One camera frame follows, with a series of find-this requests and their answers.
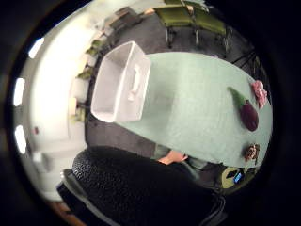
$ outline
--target table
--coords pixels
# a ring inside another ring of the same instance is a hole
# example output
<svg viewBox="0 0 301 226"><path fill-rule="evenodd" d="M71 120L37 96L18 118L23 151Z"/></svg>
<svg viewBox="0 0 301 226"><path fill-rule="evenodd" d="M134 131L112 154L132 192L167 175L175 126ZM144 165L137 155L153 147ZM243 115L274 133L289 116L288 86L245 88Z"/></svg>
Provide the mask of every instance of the table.
<svg viewBox="0 0 301 226"><path fill-rule="evenodd" d="M237 168L262 164L272 134L272 107L259 109L240 68L222 59L192 53L149 55L150 80L140 121L118 124L142 137L195 158ZM241 123L228 86L239 90L259 113L259 126ZM259 143L258 163L245 162L243 149Z"/></svg>

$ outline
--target small brown object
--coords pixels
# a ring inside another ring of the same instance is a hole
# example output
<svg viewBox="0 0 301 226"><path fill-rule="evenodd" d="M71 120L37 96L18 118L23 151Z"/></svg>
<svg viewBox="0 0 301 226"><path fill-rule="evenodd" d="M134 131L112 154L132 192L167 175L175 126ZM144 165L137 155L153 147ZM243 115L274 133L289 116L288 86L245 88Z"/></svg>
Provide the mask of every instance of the small brown object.
<svg viewBox="0 0 301 226"><path fill-rule="evenodd" d="M247 147L245 150L245 153L244 153L245 161L247 162L251 159L256 159L255 160L255 165L256 165L257 160L258 160L259 151L260 151L259 144L252 144L249 147Z"/></svg>

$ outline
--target pink toy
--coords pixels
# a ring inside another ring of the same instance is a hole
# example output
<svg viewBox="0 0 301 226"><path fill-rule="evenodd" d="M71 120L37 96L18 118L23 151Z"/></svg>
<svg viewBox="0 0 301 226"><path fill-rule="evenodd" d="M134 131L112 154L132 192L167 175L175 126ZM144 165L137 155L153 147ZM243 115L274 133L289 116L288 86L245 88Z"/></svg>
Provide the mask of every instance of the pink toy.
<svg viewBox="0 0 301 226"><path fill-rule="evenodd" d="M266 104L267 91L264 90L262 81L256 80L251 86L256 95L259 108L263 108L263 106Z"/></svg>

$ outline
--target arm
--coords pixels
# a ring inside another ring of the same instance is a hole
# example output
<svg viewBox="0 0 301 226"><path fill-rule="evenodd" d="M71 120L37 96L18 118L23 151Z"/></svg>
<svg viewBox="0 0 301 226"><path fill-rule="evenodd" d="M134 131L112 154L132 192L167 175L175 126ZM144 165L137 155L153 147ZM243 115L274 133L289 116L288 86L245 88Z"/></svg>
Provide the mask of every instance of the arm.
<svg viewBox="0 0 301 226"><path fill-rule="evenodd" d="M188 156L186 154L183 153L179 153L177 151L171 150L167 156L160 158L158 161L165 164L165 165L169 165L173 162L182 162L185 159L187 159Z"/></svg>

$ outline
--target bin handle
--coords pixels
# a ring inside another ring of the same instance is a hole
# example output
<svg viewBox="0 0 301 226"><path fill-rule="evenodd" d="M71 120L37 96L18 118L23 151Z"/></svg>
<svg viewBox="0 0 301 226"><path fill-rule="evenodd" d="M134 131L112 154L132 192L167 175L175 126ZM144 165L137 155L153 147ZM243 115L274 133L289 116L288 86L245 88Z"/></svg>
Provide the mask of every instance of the bin handle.
<svg viewBox="0 0 301 226"><path fill-rule="evenodd" d="M140 87L140 80L141 80L140 67L138 65L135 65L134 71L135 71L135 79L134 79L133 86L132 86L132 89L129 94L129 98L128 98L129 101L134 100L135 95L137 94L138 89Z"/></svg>

